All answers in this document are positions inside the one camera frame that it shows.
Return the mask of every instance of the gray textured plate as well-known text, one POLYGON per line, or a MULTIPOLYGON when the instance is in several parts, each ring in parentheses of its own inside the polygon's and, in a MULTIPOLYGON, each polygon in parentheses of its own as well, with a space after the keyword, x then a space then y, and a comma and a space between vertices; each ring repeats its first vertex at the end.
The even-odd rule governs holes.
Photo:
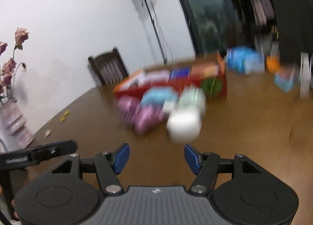
POLYGON ((83 225, 231 225, 205 197, 191 196, 184 187, 130 187, 108 197, 83 225))

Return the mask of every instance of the green ball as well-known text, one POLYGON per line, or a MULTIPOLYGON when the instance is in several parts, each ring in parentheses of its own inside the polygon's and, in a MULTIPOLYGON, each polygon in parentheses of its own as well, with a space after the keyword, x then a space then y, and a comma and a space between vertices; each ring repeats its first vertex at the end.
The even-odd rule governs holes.
POLYGON ((218 96, 223 88, 223 82, 217 78, 204 79, 201 82, 201 88, 208 97, 218 96))

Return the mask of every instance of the blue gripper pad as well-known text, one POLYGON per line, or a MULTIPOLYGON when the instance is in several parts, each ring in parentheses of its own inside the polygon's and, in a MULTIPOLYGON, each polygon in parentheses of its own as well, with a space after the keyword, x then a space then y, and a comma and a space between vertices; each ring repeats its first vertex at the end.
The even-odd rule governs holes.
POLYGON ((196 154, 189 145, 185 145, 184 156, 191 171, 197 175, 201 170, 198 154, 196 154))
POLYGON ((114 172, 116 175, 120 174, 125 167, 128 159, 129 159, 129 154, 130 154, 130 148, 129 145, 127 144, 124 146, 124 148, 119 151, 115 155, 115 163, 114 163, 114 172))

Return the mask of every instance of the blue package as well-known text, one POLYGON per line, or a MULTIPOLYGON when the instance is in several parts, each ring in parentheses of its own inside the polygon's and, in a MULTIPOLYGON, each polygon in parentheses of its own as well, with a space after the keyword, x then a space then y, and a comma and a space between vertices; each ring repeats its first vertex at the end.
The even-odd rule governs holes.
POLYGON ((168 100, 175 102, 178 100, 178 93, 172 87, 153 87, 145 92, 140 106, 150 104, 163 106, 168 100))
POLYGON ((190 70, 191 70, 190 67, 175 69, 171 72, 170 79, 179 79, 179 78, 188 77, 190 70))
POLYGON ((245 46, 231 48, 226 56, 227 67, 238 73, 264 72, 264 56, 245 46))
POLYGON ((290 79, 283 79, 279 76, 279 72, 275 74, 274 83, 277 87, 283 90, 285 93, 288 93, 291 89, 293 89, 295 85, 293 74, 290 79))

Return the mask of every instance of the orange object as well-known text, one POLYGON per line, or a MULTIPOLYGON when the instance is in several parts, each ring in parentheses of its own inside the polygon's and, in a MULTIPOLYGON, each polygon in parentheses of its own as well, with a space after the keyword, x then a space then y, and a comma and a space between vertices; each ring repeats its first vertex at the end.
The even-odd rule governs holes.
POLYGON ((221 74, 225 74, 225 61, 219 52, 217 52, 216 61, 217 64, 219 65, 219 70, 221 74))
POLYGON ((144 72, 144 70, 142 70, 142 69, 137 70, 133 74, 131 74, 129 77, 122 80, 119 84, 117 84, 115 86, 113 93, 123 90, 124 86, 126 86, 128 83, 131 83, 133 80, 135 80, 143 72, 144 72))
POLYGON ((219 66, 214 62, 194 65, 190 71, 190 78, 210 78, 219 75, 219 66))
POLYGON ((281 65, 279 63, 278 57, 267 56, 266 57, 266 67, 270 73, 272 73, 272 74, 277 73, 281 69, 281 65))

